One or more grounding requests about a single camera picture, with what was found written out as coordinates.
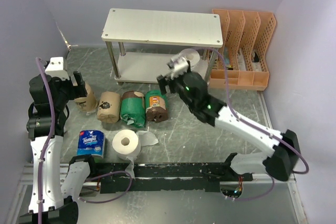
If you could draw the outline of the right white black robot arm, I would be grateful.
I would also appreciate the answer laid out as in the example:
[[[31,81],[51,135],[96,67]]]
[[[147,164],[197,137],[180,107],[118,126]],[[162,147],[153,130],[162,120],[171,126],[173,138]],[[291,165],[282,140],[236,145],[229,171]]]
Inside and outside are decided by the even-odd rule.
[[[230,181],[240,174],[268,173],[276,180],[286,182],[301,157],[294,131],[280,131],[263,126],[237,113],[230,106],[208,92],[201,75],[188,70],[178,77],[167,74],[157,77],[162,94],[177,93],[189,111],[201,122],[230,131],[256,146],[260,153],[233,157],[223,167],[223,176]]]

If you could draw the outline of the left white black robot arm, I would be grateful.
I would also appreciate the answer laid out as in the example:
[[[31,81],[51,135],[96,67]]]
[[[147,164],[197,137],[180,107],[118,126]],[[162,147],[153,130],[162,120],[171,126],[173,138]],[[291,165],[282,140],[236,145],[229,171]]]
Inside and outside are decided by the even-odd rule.
[[[90,154],[74,156],[65,180],[60,178],[60,152],[67,103],[87,95],[80,72],[70,77],[39,74],[29,82],[33,102],[28,110],[28,137],[33,153],[33,191],[28,212],[19,223],[77,223],[77,200],[85,181],[97,178],[98,168]]]

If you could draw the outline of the plain white toilet roll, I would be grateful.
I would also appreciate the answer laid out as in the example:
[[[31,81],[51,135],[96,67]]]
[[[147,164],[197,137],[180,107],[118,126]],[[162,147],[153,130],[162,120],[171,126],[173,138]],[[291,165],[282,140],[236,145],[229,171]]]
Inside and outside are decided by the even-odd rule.
[[[134,161],[141,153],[141,148],[155,145],[158,142],[158,138],[149,131],[121,130],[114,136],[112,148],[120,159],[130,162],[125,171],[131,175],[132,179],[135,179]]]

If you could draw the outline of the green brown roll orange label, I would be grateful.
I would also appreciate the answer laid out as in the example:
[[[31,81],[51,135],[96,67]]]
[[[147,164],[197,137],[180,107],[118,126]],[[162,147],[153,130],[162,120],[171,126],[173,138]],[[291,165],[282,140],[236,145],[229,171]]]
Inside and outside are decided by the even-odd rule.
[[[145,115],[149,122],[163,122],[168,120],[166,97],[160,90],[151,90],[145,95]]]

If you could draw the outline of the white roll pink dots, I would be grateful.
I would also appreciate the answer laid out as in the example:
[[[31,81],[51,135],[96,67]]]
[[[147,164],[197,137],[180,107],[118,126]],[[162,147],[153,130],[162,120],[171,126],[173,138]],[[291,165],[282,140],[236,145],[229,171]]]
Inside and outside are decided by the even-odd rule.
[[[180,52],[180,56],[190,62],[191,70],[194,70],[195,66],[197,66],[201,59],[199,53],[192,48],[183,49]]]

